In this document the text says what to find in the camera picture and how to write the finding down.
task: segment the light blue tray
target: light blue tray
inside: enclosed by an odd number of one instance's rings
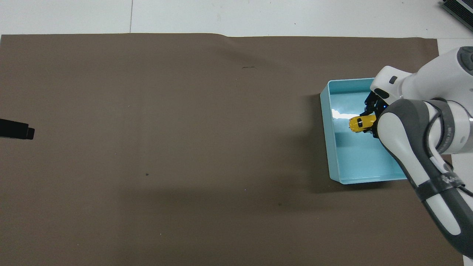
[[[331,80],[320,94],[330,178],[342,184],[406,179],[379,139],[349,128],[348,120],[364,111],[372,81]]]

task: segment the white floor tile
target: white floor tile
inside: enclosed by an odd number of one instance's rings
[[[461,46],[473,46],[473,37],[469,39],[438,39],[438,53],[443,54]]]
[[[463,256],[464,266],[473,266],[473,260]]]
[[[0,34],[125,33],[131,0],[1,0]]]
[[[432,0],[134,0],[131,32],[473,38]]]

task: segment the brown paper sheet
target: brown paper sheet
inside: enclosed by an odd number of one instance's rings
[[[433,39],[4,35],[0,265],[461,265],[407,181],[330,180],[327,81]]]

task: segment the black strap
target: black strap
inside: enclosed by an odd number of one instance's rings
[[[453,136],[455,135],[455,122],[453,120],[453,113],[445,99],[433,98],[432,100],[426,102],[433,105],[434,108],[440,112],[442,135],[440,137],[440,143],[437,145],[436,149],[440,154],[442,154],[450,147],[453,142]]]
[[[440,174],[437,178],[431,178],[428,181],[420,184],[415,193],[423,202],[426,199],[444,192],[447,189],[465,186],[460,178],[454,172]]]

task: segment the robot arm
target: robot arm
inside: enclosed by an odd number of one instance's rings
[[[448,113],[449,104],[456,103],[397,100],[378,119],[377,132],[445,238],[473,258],[473,198],[437,152],[452,139],[442,136],[442,124],[455,124],[438,111]]]
[[[473,259],[473,193],[440,156],[473,152],[473,47],[452,50],[414,74],[386,66],[370,89],[388,105],[372,132],[445,238]]]

